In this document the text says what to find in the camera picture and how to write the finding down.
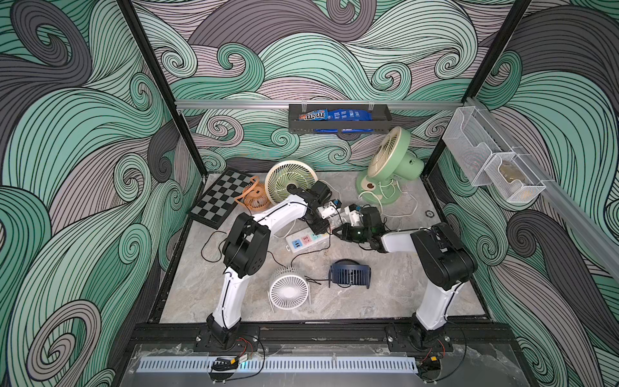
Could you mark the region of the white power strip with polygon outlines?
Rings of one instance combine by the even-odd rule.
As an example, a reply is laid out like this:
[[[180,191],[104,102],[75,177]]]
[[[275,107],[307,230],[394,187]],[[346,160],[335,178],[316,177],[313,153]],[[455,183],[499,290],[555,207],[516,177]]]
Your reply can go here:
[[[305,251],[307,248],[313,247],[323,241],[328,241],[330,238],[328,233],[320,235],[314,234],[309,228],[296,232],[285,238],[287,243],[287,250],[290,253],[297,254]]]

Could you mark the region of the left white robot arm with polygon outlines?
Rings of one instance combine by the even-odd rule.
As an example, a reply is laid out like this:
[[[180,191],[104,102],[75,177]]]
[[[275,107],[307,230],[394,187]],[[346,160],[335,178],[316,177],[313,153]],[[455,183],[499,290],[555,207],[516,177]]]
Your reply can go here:
[[[235,340],[248,282],[263,266],[273,233],[297,219],[306,222],[314,234],[330,226],[319,212],[331,197],[327,184],[318,181],[305,190],[287,187],[289,196],[273,208],[258,214],[240,214],[222,246],[225,269],[219,301],[206,323],[211,335],[223,346]]]

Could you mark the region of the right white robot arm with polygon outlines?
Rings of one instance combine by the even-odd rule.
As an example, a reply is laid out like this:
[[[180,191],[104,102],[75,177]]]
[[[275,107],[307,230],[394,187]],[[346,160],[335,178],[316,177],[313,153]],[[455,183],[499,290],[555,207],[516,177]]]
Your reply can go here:
[[[459,288],[470,280],[477,264],[448,223],[404,231],[389,231],[378,209],[359,211],[361,225],[342,223],[333,230],[340,240],[368,244],[379,253],[416,253],[427,277],[421,306],[415,312],[414,331],[435,334],[447,323],[447,313]]]

